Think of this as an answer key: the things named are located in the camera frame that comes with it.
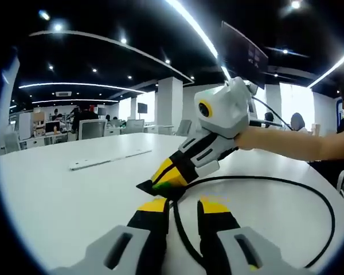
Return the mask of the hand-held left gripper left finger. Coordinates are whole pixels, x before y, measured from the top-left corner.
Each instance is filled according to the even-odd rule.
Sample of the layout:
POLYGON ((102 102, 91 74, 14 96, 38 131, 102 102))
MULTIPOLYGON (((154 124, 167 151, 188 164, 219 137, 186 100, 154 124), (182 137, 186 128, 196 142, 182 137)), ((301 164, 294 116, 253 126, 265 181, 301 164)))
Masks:
POLYGON ((127 225, 115 226, 87 246, 82 260, 53 274, 161 274, 169 210, 166 198, 144 203, 127 225))

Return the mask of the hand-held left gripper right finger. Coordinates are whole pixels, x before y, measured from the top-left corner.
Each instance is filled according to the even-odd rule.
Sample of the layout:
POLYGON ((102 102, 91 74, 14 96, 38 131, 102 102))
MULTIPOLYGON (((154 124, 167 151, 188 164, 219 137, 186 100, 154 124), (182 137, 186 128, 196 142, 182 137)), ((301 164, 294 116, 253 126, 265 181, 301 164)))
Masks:
POLYGON ((240 227, 220 203, 197 202, 202 263, 207 274, 307 274, 285 262, 280 249, 250 227, 240 227))

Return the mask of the person's right hand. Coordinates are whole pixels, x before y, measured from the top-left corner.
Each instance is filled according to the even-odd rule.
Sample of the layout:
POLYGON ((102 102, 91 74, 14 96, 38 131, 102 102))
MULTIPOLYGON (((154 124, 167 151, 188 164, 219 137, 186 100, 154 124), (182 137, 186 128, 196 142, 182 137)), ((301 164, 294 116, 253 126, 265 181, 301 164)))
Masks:
POLYGON ((249 126, 234 138, 234 142, 242 150, 262 149, 263 130, 263 128, 249 126))

